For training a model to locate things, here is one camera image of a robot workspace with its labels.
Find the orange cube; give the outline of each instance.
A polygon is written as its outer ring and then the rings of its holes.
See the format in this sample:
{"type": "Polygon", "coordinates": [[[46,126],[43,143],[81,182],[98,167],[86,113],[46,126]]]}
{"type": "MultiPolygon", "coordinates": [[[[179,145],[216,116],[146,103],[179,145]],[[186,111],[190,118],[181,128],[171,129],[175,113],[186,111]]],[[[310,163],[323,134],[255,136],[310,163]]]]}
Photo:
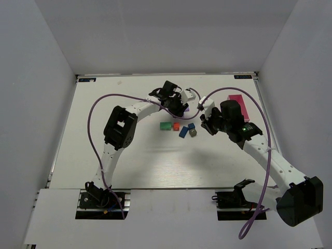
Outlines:
{"type": "Polygon", "coordinates": [[[179,130],[180,130],[180,123],[174,123],[173,131],[179,131],[179,130]]]}

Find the wall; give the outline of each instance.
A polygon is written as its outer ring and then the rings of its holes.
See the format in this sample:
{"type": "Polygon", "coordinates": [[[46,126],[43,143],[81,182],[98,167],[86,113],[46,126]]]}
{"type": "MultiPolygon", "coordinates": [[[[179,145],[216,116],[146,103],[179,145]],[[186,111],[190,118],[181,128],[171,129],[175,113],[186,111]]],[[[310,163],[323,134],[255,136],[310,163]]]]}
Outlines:
{"type": "Polygon", "coordinates": [[[0,241],[20,248],[75,76],[33,0],[1,1],[0,32],[0,241]]]}
{"type": "Polygon", "coordinates": [[[332,2],[295,6],[259,74],[284,156],[324,183],[315,217],[324,248],[332,248],[332,2]]]}
{"type": "Polygon", "coordinates": [[[75,74],[259,70],[297,0],[36,0],[75,74]]]}

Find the blue block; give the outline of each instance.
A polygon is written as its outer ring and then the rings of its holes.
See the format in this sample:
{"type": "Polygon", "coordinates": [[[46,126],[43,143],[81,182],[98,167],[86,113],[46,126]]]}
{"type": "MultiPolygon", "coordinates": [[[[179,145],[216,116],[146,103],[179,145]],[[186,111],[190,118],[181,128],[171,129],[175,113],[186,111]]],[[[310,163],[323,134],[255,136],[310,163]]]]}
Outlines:
{"type": "Polygon", "coordinates": [[[188,128],[189,128],[189,130],[191,130],[191,129],[195,129],[195,125],[194,125],[194,123],[190,123],[190,124],[188,125],[188,128]]]}
{"type": "Polygon", "coordinates": [[[184,139],[188,131],[189,131],[188,127],[183,126],[178,136],[184,139]]]}

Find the pink box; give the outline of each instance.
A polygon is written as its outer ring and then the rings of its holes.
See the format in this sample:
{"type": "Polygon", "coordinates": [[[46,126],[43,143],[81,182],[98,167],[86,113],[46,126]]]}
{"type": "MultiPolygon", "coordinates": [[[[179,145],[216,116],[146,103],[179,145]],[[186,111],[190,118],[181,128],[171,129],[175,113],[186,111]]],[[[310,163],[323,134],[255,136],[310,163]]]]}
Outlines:
{"type": "Polygon", "coordinates": [[[236,100],[240,104],[240,106],[241,106],[241,113],[244,116],[244,121],[245,122],[249,122],[250,121],[249,115],[248,115],[247,109],[245,108],[245,104],[244,104],[243,97],[242,97],[241,94],[228,95],[227,100],[236,100]]]}

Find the red box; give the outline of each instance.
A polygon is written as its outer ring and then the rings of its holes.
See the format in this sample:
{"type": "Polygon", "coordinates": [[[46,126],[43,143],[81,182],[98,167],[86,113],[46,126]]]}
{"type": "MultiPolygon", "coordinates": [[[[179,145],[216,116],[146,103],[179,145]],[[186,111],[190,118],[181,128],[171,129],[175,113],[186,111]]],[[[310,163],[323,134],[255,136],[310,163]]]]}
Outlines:
{"type": "Polygon", "coordinates": [[[180,123],[174,123],[173,131],[179,131],[179,130],[180,130],[180,123]]]}
{"type": "Polygon", "coordinates": [[[241,94],[228,95],[227,100],[236,100],[241,106],[241,113],[244,117],[244,122],[249,122],[250,121],[249,115],[248,115],[247,109],[245,108],[245,104],[244,104],[243,97],[242,97],[241,94]]]}

